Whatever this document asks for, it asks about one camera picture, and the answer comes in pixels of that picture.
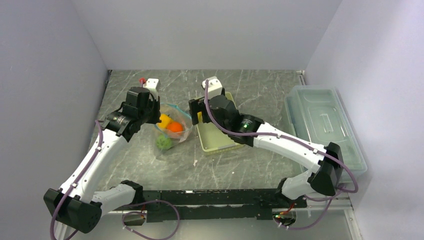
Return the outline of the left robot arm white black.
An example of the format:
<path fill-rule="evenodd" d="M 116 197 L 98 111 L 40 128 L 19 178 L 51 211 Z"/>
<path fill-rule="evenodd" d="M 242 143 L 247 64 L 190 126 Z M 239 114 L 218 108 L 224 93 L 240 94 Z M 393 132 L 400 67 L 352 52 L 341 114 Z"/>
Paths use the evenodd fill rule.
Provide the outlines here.
<path fill-rule="evenodd" d="M 142 186 L 125 181 L 112 190 L 96 192 L 102 175 L 119 151 L 143 124 L 160 122 L 160 97 L 154 86 L 134 86 L 120 107 L 97 121 L 98 136 L 77 169 L 58 188 L 48 189 L 43 200 L 51 214 L 50 237 L 55 225 L 89 233 L 104 213 L 126 205 L 131 210 L 144 203 Z"/>

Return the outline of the green bumpy fruit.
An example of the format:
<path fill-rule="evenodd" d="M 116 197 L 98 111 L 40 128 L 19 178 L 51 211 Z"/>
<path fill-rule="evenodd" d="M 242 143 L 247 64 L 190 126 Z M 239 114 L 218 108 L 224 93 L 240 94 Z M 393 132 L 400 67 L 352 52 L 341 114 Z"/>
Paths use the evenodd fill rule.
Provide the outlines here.
<path fill-rule="evenodd" d="M 159 135 L 155 140 L 156 147 L 161 151 L 167 151 L 173 146 L 171 138 L 165 135 Z"/>

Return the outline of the yellow banana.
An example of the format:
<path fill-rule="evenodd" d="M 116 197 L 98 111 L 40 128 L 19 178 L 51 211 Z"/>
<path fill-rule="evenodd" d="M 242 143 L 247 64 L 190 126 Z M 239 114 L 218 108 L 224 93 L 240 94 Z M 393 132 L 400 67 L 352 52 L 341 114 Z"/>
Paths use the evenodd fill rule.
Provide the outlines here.
<path fill-rule="evenodd" d="M 198 123 L 199 123 L 199 124 L 203 122 L 203 115 L 202 115 L 202 112 L 198 112 L 198 113 L 197 113 L 197 118 L 198 118 Z"/>

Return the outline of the clear zip bag blue zipper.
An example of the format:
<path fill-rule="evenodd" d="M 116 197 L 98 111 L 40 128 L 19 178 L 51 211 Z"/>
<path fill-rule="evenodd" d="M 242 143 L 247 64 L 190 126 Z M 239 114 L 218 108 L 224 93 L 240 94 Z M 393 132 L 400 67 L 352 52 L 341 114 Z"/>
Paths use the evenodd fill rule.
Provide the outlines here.
<path fill-rule="evenodd" d="M 191 116 L 174 104 L 160 104 L 159 119 L 151 129 L 151 145 L 156 158 L 185 142 L 193 130 Z"/>

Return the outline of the yellow bell pepper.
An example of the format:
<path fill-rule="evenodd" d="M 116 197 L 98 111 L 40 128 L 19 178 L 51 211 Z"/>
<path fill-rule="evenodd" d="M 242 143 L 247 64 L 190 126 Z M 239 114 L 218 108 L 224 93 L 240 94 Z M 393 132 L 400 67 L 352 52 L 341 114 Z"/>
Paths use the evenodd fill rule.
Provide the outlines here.
<path fill-rule="evenodd" d="M 171 124 L 174 120 L 168 115 L 162 113 L 159 117 L 160 122 L 156 124 L 156 126 L 160 129 L 166 129 L 169 124 Z"/>

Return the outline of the orange tangerine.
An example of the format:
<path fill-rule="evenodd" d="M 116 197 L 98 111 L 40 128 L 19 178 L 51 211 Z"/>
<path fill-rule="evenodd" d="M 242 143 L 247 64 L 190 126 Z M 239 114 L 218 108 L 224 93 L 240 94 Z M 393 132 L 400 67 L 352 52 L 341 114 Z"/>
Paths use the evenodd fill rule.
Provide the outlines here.
<path fill-rule="evenodd" d="M 177 134 L 181 134 L 185 130 L 184 126 L 177 121 L 173 121 L 173 122 L 169 123 L 166 126 L 166 129 L 173 132 L 173 133 L 177 133 Z"/>

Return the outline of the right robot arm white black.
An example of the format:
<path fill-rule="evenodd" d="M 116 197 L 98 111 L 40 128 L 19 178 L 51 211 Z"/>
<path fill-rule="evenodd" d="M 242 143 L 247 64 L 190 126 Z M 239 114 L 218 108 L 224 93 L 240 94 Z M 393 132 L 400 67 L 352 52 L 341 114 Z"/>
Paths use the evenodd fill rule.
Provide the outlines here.
<path fill-rule="evenodd" d="M 337 194 L 343 172 L 341 148 L 308 142 L 283 132 L 261 118 L 240 113 L 224 95 L 214 96 L 207 103 L 203 97 L 188 102 L 192 123 L 213 123 L 232 141 L 265 149 L 289 158 L 306 170 L 295 177 L 283 178 L 275 194 L 276 203 L 289 207 L 297 198 L 310 193 L 327 197 Z"/>

